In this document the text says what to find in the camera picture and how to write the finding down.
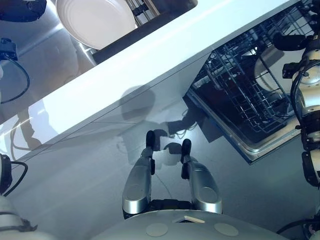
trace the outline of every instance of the white plate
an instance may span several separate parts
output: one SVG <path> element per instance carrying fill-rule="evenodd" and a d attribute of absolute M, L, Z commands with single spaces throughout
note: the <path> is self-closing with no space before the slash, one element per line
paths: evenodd
<path fill-rule="evenodd" d="M 100 50 L 136 28 L 125 0 L 56 0 L 57 15 L 79 42 Z"/>
<path fill-rule="evenodd" d="M 275 76 L 279 84 L 282 86 L 284 92 L 287 94 L 290 93 L 292 79 L 282 78 L 282 69 L 284 64 L 299 63 L 304 51 L 304 49 L 299 51 L 281 51 L 272 45 L 261 54 L 261 57 L 270 69 L 270 72 Z M 282 91 L 278 89 L 279 86 L 271 74 L 267 72 L 260 59 L 258 59 L 255 63 L 254 76 L 257 83 L 263 89 L 270 92 L 277 89 L 276 92 L 282 94 Z"/>

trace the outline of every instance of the cable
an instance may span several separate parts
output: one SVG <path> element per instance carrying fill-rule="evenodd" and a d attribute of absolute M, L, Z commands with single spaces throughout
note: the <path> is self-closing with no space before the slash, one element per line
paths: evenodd
<path fill-rule="evenodd" d="M 16 187 L 18 187 L 18 185 L 21 183 L 21 181 L 24 179 L 27 171 L 28 171 L 28 165 L 25 164 L 24 162 L 21 161 L 12 161 L 12 164 L 18 164 L 18 165 L 22 165 L 24 166 L 24 170 L 23 173 L 21 175 L 21 177 L 19 178 L 19 180 L 15 183 L 15 185 L 13 185 L 5 194 L 3 194 L 4 197 L 8 196 L 13 190 L 16 189 Z"/>
<path fill-rule="evenodd" d="M 291 229 L 296 226 L 304 225 L 304 224 L 320 224 L 320 220 L 305 219 L 305 220 L 294 221 L 280 228 L 276 233 L 281 234 L 288 229 Z"/>
<path fill-rule="evenodd" d="M 12 60 L 10 57 L 8 57 L 7 55 L 3 55 L 5 59 L 7 59 L 8 61 L 10 61 L 11 63 L 13 63 L 14 65 L 16 65 L 19 69 L 21 69 L 21 71 L 24 73 L 25 77 L 26 77 L 26 87 L 25 89 L 20 93 L 18 94 L 17 96 L 13 97 L 13 98 L 10 98 L 8 100 L 5 100 L 5 101 L 1 101 L 0 104 L 6 104 L 6 103 L 9 103 L 9 102 L 12 102 L 18 98 L 20 98 L 23 94 L 26 93 L 26 91 L 29 89 L 30 87 L 30 77 L 27 73 L 27 71 L 19 64 L 17 63 L 16 61 Z"/>

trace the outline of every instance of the stainless steel sink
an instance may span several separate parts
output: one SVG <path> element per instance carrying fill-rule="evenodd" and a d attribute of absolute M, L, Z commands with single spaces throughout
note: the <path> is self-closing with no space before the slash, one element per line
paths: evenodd
<path fill-rule="evenodd" d="M 57 17 L 53 0 L 47 0 L 45 13 L 37 21 L 0 21 L 0 38 L 16 43 L 18 62 L 31 79 L 22 97 L 0 105 L 0 124 L 197 5 L 197 0 L 126 1 L 136 15 L 138 28 L 98 52 L 69 35 Z M 148 8 L 147 14 L 141 4 Z M 1 98 L 7 100 L 23 91 L 26 79 L 12 63 L 0 64 L 4 71 Z"/>

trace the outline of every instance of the open dishwasher door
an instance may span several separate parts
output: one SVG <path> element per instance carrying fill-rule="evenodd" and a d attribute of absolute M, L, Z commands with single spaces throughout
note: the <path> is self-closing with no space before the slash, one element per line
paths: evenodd
<path fill-rule="evenodd" d="M 302 0 L 212 51 L 187 95 L 252 164 L 300 134 L 284 64 L 303 50 L 280 51 L 273 37 L 313 35 L 311 0 Z"/>

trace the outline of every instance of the dish rack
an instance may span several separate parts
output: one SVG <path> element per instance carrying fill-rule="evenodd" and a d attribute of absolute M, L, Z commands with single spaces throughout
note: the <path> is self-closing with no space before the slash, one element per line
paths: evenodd
<path fill-rule="evenodd" d="M 276 33 L 313 34 L 308 14 L 310 3 L 300 1 L 212 51 L 193 88 L 211 82 L 215 90 L 224 91 L 244 122 L 257 133 L 268 134 L 285 125 L 294 116 L 290 97 L 261 54 L 273 44 Z M 257 83 L 253 69 L 259 59 L 266 69 L 264 74 L 271 75 L 277 89 L 267 91 Z"/>
<path fill-rule="evenodd" d="M 151 0 L 125 0 L 129 5 L 138 27 L 160 15 Z"/>

